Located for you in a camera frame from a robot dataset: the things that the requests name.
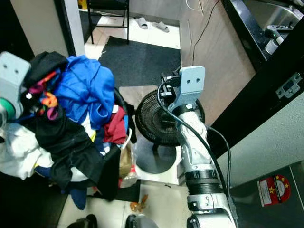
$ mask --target chair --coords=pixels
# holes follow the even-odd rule
[[[122,26],[103,26],[97,25],[96,27],[109,27],[109,28],[127,28],[127,44],[129,44],[129,0],[87,0],[87,9],[88,9],[88,16],[89,16],[89,25],[91,31],[91,40],[92,44],[93,41],[93,26],[92,26],[92,19],[91,19],[91,11],[90,9],[94,10],[124,10],[123,16],[119,15],[108,15],[110,17],[123,17],[123,24]],[[124,19],[127,12],[127,26],[124,26]]]

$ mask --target sticker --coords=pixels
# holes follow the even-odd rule
[[[280,174],[257,182],[262,207],[284,203],[290,196],[288,179]]]

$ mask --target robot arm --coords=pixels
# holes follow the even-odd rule
[[[178,79],[180,86],[174,89],[175,101],[168,109],[160,99],[158,101],[177,120],[182,166],[189,192],[187,202],[192,211],[192,216],[187,220],[187,228],[235,228],[228,199],[223,191],[226,188],[225,182],[223,178],[218,178],[219,168],[216,167],[207,144],[206,126],[193,110],[195,101],[203,90],[204,77],[205,68],[202,66],[182,68]]]

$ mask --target wire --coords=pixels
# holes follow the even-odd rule
[[[214,10],[215,6],[219,3],[219,1],[220,1],[220,0],[218,0],[218,1],[214,4],[214,6],[212,7],[212,10],[211,10],[210,16],[209,16],[209,18],[208,18],[207,24],[206,24],[205,28],[203,29],[203,31],[201,32],[201,34],[200,34],[200,36],[199,36],[199,39],[198,39],[198,40],[196,41],[196,43],[194,44],[194,47],[193,47],[193,56],[192,56],[192,66],[194,65],[195,47],[196,47],[196,45],[198,44],[198,42],[200,41],[201,37],[203,36],[203,34],[204,34],[204,32],[205,32],[205,30],[206,30],[208,24],[209,24],[210,18],[211,18],[212,13],[213,13],[213,10]]]
[[[225,141],[225,144],[226,144],[226,147],[227,147],[227,150],[228,150],[228,171],[227,171],[227,192],[228,192],[228,196],[231,196],[230,194],[230,185],[231,185],[231,150],[230,150],[230,147],[229,147],[229,144],[227,142],[227,140],[225,139],[225,137],[220,133],[218,132],[217,130],[215,130],[214,128],[210,127],[210,126],[206,126],[207,129],[210,129],[212,131],[214,131],[215,133],[219,134],[222,139]]]
[[[158,104],[163,108],[163,110],[165,110],[166,113],[168,113],[170,116],[172,116],[176,121],[178,121],[180,124],[184,125],[185,127],[187,127],[190,131],[192,131],[194,133],[194,135],[201,141],[201,143],[205,146],[205,148],[207,149],[208,153],[210,154],[213,163],[218,171],[219,174],[219,179],[222,183],[222,187],[223,187],[223,191],[225,193],[226,196],[228,196],[228,191],[227,191],[227,187],[225,185],[225,180],[223,177],[223,173],[219,167],[217,158],[215,157],[214,153],[212,152],[212,150],[210,149],[210,147],[207,145],[207,143],[205,142],[205,140],[201,137],[201,135],[193,128],[191,127],[189,124],[187,124],[186,122],[184,122],[182,119],[178,118],[176,115],[174,115],[172,112],[170,112],[165,105],[161,102],[160,99],[160,90],[161,88],[167,84],[167,82],[162,82],[161,85],[158,87],[157,89],[157,102]]]
[[[202,12],[203,10],[201,9],[194,9],[194,8],[192,8],[192,7],[190,7],[189,6],[189,4],[188,4],[188,0],[185,0],[185,2],[186,2],[186,5],[187,5],[187,7],[190,9],[190,10],[194,10],[194,11],[198,11],[198,12]]]

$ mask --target debris on floor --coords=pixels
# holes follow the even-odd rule
[[[146,201],[148,199],[148,194],[145,194],[143,197],[142,197],[142,201],[140,203],[130,203],[130,208],[131,208],[131,211],[134,211],[134,212],[141,212],[145,207],[146,207]]]

